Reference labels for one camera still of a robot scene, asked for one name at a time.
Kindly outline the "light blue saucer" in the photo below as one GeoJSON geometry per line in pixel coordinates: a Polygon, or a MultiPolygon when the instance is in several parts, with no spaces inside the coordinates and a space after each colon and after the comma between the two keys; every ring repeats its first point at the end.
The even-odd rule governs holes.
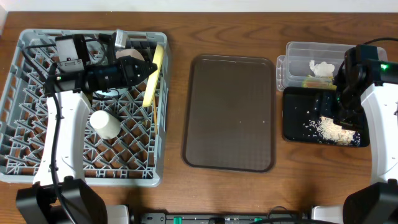
{"type": "Polygon", "coordinates": [[[127,92],[129,88],[112,88],[109,91],[96,91],[95,94],[99,97],[106,98],[106,97],[114,97],[119,96],[127,92]]]}

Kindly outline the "white pink bowl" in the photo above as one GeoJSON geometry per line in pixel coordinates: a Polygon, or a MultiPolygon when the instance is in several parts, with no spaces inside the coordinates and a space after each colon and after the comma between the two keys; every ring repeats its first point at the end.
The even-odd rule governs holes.
{"type": "Polygon", "coordinates": [[[139,63],[145,62],[142,54],[136,49],[122,49],[115,53],[115,62],[118,62],[120,58],[125,62],[129,63],[139,63]]]}

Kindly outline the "yellow round plate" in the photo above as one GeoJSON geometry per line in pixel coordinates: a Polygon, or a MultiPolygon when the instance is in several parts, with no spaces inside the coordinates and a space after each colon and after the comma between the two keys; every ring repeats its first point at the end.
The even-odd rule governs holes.
{"type": "Polygon", "coordinates": [[[146,90],[144,94],[144,99],[142,102],[143,107],[149,107],[152,104],[152,99],[155,95],[155,89],[157,86],[157,81],[162,68],[162,62],[164,59],[165,48],[163,45],[157,44],[155,48],[155,54],[152,62],[157,65],[157,69],[149,75],[147,79],[146,90]]]}

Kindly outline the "white small cup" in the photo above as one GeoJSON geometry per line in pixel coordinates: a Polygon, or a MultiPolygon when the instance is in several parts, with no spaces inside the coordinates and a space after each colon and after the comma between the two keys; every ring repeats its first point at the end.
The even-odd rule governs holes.
{"type": "Polygon", "coordinates": [[[121,130],[121,122],[110,113],[99,110],[90,116],[90,125],[102,139],[113,139],[121,130]]]}

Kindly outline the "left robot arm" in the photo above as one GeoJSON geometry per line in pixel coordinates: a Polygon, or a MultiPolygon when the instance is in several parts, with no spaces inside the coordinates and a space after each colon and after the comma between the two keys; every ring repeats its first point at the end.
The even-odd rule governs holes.
{"type": "Polygon", "coordinates": [[[127,206],[106,206],[85,181],[83,145],[91,109],[89,95],[147,81],[144,106],[154,97],[164,61],[123,56],[110,65],[88,65],[51,73],[45,81],[47,132],[43,157],[33,185],[20,189],[17,209],[26,223],[129,223],[127,206]]]}

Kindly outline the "green orange snack wrapper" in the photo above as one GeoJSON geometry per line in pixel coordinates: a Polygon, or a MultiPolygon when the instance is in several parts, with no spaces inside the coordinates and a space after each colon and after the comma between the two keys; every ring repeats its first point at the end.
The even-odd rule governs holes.
{"type": "Polygon", "coordinates": [[[333,84],[333,78],[317,78],[317,77],[307,77],[303,83],[304,88],[317,88],[326,90],[336,90],[336,86],[333,84]]]}

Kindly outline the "wooden chopstick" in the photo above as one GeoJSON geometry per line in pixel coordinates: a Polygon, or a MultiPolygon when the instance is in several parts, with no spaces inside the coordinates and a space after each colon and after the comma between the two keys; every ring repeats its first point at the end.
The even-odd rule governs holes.
{"type": "Polygon", "coordinates": [[[157,105],[156,105],[155,96],[152,97],[152,108],[153,108],[153,114],[154,114],[155,135],[157,135],[157,133],[158,133],[158,127],[157,127],[157,105]]]}

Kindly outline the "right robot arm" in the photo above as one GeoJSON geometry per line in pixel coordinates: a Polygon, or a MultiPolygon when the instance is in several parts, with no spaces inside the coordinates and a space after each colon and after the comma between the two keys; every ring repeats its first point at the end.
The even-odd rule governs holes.
{"type": "Polygon", "coordinates": [[[323,223],[397,223],[397,64],[363,60],[347,65],[346,82],[368,122],[372,168],[370,186],[340,206],[316,206],[311,219],[323,223]]]}

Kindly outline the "white paper napkin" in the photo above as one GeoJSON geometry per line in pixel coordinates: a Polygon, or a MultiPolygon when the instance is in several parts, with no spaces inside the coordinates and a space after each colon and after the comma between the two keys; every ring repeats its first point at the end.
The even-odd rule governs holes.
{"type": "Polygon", "coordinates": [[[316,64],[314,60],[309,62],[309,67],[317,78],[331,78],[335,71],[335,66],[326,62],[316,64]]]}

